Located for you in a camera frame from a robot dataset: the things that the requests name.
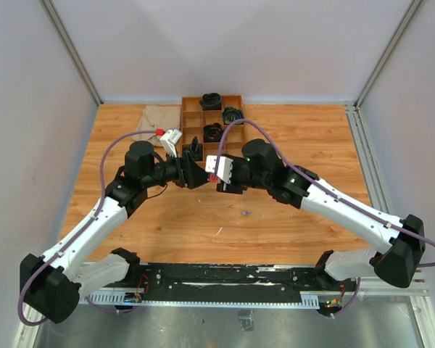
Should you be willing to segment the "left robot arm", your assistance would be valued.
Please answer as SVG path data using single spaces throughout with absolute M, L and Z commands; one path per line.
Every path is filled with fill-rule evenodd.
M 124 249 L 84 268 L 83 263 L 94 249 L 119 225 L 123 224 L 147 199 L 148 190 L 175 182 L 194 189 L 208 182 L 216 160 L 207 157 L 200 167 L 189 155 L 163 160 L 147 141 L 132 143 L 124 165 L 110 184 L 102 184 L 95 207 L 63 240 L 40 256 L 27 255 L 20 264 L 18 316 L 33 326 L 23 312 L 28 305 L 45 320 L 61 323 L 79 301 L 109 283 L 121 282 L 131 287 L 141 277 L 138 258 Z

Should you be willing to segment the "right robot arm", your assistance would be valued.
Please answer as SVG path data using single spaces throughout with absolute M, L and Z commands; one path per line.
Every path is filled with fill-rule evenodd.
M 290 168 L 260 138 L 246 143 L 241 152 L 241 157 L 207 156 L 205 170 L 220 179 L 218 191 L 265 190 L 277 202 L 322 215 L 369 243 L 367 249 L 324 252 L 313 273 L 319 288 L 329 290 L 339 281 L 368 276 L 378 276 L 397 288 L 410 285 L 426 248 L 419 217 L 381 212 L 336 190 L 306 168 Z

